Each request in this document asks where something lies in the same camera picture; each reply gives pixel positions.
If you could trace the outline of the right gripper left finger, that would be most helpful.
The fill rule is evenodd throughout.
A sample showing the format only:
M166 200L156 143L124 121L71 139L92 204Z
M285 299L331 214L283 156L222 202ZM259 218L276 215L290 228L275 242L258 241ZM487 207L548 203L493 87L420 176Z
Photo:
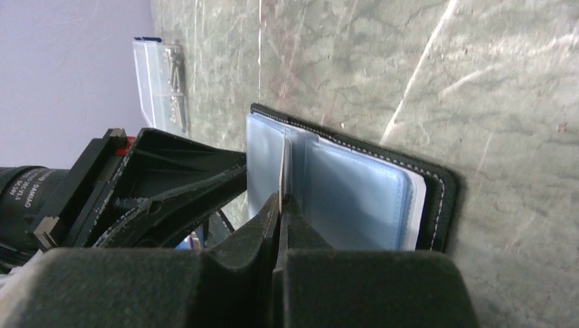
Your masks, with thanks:
M51 250L1 290L1 326L271 327L279 198L207 251Z

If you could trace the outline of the orange VIP credit card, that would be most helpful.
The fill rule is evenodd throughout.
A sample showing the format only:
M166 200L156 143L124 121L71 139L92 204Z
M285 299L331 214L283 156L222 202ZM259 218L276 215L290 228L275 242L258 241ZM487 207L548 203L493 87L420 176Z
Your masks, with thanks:
M291 191L291 166L292 166L292 144L291 141L287 139L287 136L283 136L282 151L281 151L281 162L279 170L279 215L281 216L284 209L284 202L286 196Z

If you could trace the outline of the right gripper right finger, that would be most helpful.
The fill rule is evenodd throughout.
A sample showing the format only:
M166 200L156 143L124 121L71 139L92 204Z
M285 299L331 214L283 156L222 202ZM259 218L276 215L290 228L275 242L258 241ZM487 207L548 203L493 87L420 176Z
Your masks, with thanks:
M478 327L463 277L437 251L344 251L283 200L275 327Z

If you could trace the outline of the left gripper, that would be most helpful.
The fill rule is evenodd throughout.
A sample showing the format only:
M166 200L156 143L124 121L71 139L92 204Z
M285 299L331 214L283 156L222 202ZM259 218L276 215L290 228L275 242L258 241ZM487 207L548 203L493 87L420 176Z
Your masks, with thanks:
M135 136L112 128L89 142L27 235L42 251L174 248L244 191L243 152L154 128ZM141 198L149 199L129 210Z

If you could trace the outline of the black leather card holder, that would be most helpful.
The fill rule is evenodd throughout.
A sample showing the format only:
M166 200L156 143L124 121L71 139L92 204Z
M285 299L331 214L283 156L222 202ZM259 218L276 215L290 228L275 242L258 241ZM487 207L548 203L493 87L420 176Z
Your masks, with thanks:
M246 116L250 217L279 188L284 135L289 195L330 245L445 250L459 191L451 170L259 104Z

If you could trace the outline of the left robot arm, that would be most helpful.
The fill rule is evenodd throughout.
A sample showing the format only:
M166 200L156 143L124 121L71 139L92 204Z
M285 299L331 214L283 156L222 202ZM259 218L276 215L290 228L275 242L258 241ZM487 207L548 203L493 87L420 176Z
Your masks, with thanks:
M176 247L246 190L246 154L155 128L90 141L70 169L1 169L1 271L58 247Z

